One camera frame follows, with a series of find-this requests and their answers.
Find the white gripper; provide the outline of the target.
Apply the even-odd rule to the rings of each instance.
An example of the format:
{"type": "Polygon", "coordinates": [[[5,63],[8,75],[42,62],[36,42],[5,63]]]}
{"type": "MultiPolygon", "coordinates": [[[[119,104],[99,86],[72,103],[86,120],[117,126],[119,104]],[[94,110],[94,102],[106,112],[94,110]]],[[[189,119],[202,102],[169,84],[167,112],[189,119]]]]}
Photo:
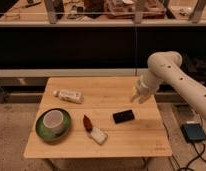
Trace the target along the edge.
{"type": "Polygon", "coordinates": [[[148,75],[141,75],[137,82],[137,88],[133,87],[130,101],[133,102],[135,99],[140,97],[139,103],[142,104],[150,98],[158,90],[157,81],[148,75]]]}

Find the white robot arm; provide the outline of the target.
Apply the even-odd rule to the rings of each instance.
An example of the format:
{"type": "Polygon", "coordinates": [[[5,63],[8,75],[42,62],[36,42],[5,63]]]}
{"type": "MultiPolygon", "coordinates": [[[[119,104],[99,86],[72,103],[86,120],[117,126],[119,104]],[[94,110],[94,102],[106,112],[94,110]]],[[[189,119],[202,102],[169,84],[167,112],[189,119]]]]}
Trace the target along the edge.
{"type": "Polygon", "coordinates": [[[156,52],[149,56],[148,69],[141,74],[132,90],[130,101],[140,104],[154,95],[166,82],[206,121],[206,87],[181,69],[182,56],[176,51],[156,52]]]}

